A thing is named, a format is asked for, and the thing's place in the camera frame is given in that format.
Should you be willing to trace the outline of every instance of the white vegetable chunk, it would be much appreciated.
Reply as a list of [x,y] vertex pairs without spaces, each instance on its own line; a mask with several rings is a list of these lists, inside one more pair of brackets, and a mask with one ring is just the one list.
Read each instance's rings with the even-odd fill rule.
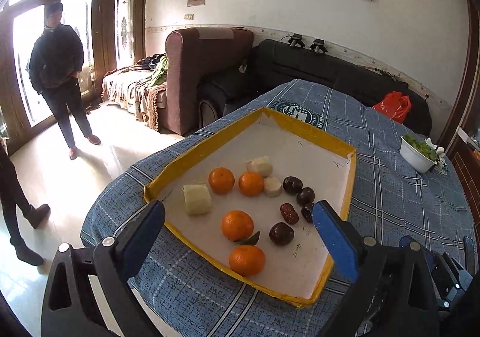
[[263,191],[270,198],[276,198],[282,193],[282,182],[275,177],[267,177],[263,180]]
[[270,163],[270,158],[268,157],[258,157],[254,160],[249,160],[246,162],[247,170],[251,170],[252,172],[257,172],[263,178],[270,176],[273,172],[273,166]]
[[185,213],[187,215],[206,214],[212,209],[210,192],[205,184],[184,185]]

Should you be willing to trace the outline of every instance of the yellow tape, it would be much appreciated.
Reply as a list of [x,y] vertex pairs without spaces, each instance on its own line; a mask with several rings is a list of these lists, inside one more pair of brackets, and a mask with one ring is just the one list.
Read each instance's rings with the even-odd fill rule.
[[[353,192],[353,184],[355,181],[355,170],[357,166],[357,155],[355,148],[343,142],[342,140],[337,139],[334,136],[326,133],[325,131],[312,127],[311,125],[297,119],[293,119],[289,116],[281,114],[280,112],[273,111],[269,108],[260,108],[252,112],[251,114],[242,117],[238,121],[218,131],[216,134],[203,140],[198,145],[192,147],[190,150],[186,151],[181,156],[173,160],[165,167],[165,169],[157,176],[156,179],[154,179],[149,185],[145,187],[143,192],[145,200],[147,202],[150,202],[156,199],[159,193],[169,183],[182,176],[187,170],[194,167],[196,164],[208,157],[213,152],[217,151],[220,147],[228,143],[246,128],[254,124],[256,121],[258,121],[258,119],[260,119],[260,116],[262,114],[265,114],[266,116],[274,119],[275,122],[280,126],[280,128],[283,128],[284,130],[295,134],[300,138],[308,140],[309,142],[317,146],[325,148],[326,150],[332,151],[333,153],[350,160],[350,171],[347,177],[345,195],[339,214],[342,220],[346,220],[349,214],[350,202]],[[242,281],[252,286],[253,288],[258,289],[259,291],[266,293],[267,295],[284,300],[285,302],[289,302],[297,308],[309,307],[316,302],[316,300],[320,296],[320,293],[323,290],[323,287],[326,284],[328,276],[330,276],[330,272],[332,271],[332,267],[334,264],[330,255],[328,255],[327,260],[323,265],[315,289],[313,290],[310,298],[301,298],[285,295],[280,292],[272,291],[271,289],[268,289],[264,286],[260,286],[259,284],[256,284],[255,282],[246,279],[239,274],[236,274],[230,268],[219,263],[216,259],[210,257],[208,254],[203,252],[194,243],[190,242],[182,235],[182,233],[176,227],[172,226],[168,221],[165,222],[165,226],[180,241],[182,241],[190,249],[201,255],[204,259],[206,259],[210,264],[214,265],[220,271],[228,274],[234,279]]]

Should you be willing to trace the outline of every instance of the tray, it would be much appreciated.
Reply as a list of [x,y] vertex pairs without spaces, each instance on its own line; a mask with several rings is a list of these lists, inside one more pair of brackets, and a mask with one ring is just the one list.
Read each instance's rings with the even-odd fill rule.
[[[229,168],[236,180],[246,171],[247,160],[267,155],[273,176],[282,181],[294,175],[304,187],[314,189],[316,199],[325,199],[345,220],[350,208],[356,168],[356,150],[334,136],[268,108],[258,109],[202,141],[172,161],[145,187],[145,199],[163,201],[167,228],[183,243],[226,274],[297,307],[318,299],[333,261],[312,224],[300,214],[295,197],[283,192],[276,198],[261,194],[248,198],[237,184],[227,195],[212,197],[212,211],[187,216],[182,193],[184,184],[207,184],[211,170]],[[284,247],[269,239],[270,228],[283,222],[280,205],[291,203],[300,216],[292,228],[294,240]],[[242,277],[229,268],[228,255],[235,248],[222,234],[222,216],[242,210],[260,231],[257,244],[266,256],[265,268],[257,275]]]

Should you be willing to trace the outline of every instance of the table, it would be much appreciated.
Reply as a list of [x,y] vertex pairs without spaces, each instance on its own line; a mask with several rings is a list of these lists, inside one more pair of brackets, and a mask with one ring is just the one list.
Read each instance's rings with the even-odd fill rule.
[[[183,141],[131,166],[109,184],[85,219],[86,246],[118,233],[146,203],[143,187],[173,159],[260,107],[271,107],[322,128],[357,148],[357,172],[349,221],[361,235],[397,246],[411,235],[427,248],[464,262],[462,237],[474,238],[473,220],[458,176],[418,174],[400,156],[405,126],[323,85],[293,80],[262,95]],[[129,280],[147,305],[171,327],[194,336],[313,336],[346,292],[349,282],[334,268],[311,308],[269,297],[217,270],[164,228],[138,276]]]

